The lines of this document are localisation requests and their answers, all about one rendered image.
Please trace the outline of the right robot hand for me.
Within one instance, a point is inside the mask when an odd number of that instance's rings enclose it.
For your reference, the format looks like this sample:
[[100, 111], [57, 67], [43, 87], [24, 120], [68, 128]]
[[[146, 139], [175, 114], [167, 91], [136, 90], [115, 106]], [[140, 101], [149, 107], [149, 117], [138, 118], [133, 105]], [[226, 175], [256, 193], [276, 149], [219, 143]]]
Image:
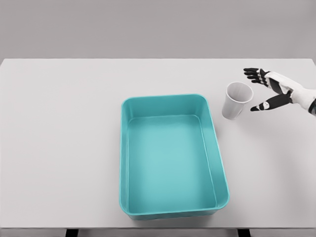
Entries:
[[244, 74], [252, 83], [264, 85], [272, 89], [276, 96], [267, 99], [261, 104], [252, 107], [252, 112], [273, 110], [287, 104], [298, 103], [296, 92], [302, 88], [297, 82], [276, 72], [264, 71], [258, 68], [244, 68]]

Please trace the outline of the white paper cup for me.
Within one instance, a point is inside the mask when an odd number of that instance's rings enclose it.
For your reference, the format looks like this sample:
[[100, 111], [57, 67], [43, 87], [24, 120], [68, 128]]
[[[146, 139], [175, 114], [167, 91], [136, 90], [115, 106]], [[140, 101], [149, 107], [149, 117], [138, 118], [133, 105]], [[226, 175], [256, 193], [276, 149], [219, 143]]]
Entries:
[[236, 119], [245, 105], [253, 99], [252, 88], [243, 82], [232, 82], [225, 90], [222, 115], [226, 119]]

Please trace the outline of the teal plastic basket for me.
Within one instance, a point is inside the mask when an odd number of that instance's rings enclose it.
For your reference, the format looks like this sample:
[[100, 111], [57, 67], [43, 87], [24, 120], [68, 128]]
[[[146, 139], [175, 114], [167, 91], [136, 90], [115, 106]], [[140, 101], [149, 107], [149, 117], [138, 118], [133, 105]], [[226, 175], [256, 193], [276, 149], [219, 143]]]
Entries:
[[133, 220], [212, 215], [230, 191], [207, 99], [130, 97], [121, 105], [119, 204]]

